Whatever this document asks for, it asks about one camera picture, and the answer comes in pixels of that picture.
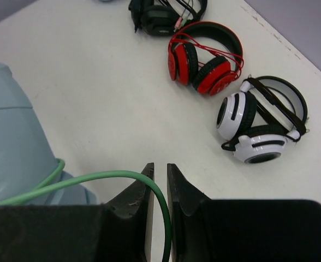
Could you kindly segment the light blue headphones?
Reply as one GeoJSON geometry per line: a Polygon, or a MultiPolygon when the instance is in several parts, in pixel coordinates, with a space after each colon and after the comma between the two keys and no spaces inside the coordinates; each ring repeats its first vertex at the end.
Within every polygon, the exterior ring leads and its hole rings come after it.
{"type": "Polygon", "coordinates": [[[0,201],[72,178],[55,175],[59,165],[30,100],[0,63],[0,201]]]}

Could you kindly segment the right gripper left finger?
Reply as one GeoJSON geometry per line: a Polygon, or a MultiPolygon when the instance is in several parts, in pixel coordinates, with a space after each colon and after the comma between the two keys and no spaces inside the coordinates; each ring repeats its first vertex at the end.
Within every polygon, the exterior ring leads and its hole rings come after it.
{"type": "Polygon", "coordinates": [[[52,183],[0,200],[0,261],[148,261],[151,252],[154,165],[141,173],[107,171],[52,183]],[[112,177],[134,182],[106,204],[34,205],[42,195],[112,177]]]}

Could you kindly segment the white and black headphones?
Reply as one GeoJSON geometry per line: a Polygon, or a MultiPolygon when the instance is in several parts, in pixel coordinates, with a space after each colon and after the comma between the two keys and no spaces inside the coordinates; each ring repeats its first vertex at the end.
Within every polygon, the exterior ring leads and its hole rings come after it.
{"type": "Polygon", "coordinates": [[[221,148],[246,164],[279,158],[288,142],[307,133],[308,106],[302,93],[276,76],[246,78],[223,99],[216,129],[221,148]]]}

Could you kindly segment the red and black headphones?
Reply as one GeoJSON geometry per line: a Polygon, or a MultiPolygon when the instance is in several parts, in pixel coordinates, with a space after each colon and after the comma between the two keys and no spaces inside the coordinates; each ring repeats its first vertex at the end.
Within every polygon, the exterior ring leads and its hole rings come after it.
{"type": "Polygon", "coordinates": [[[168,70],[172,81],[192,85],[201,94],[214,96],[237,80],[244,65],[238,36],[219,23],[202,21],[185,26],[168,44],[168,70]],[[202,45],[196,37],[215,40],[228,51],[202,45]]]}

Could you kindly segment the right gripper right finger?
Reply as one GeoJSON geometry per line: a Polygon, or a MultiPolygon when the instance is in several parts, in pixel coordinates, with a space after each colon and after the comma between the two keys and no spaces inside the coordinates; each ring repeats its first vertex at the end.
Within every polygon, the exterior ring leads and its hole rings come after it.
{"type": "Polygon", "coordinates": [[[321,261],[321,204],[211,199],[167,165],[173,261],[321,261]]]}

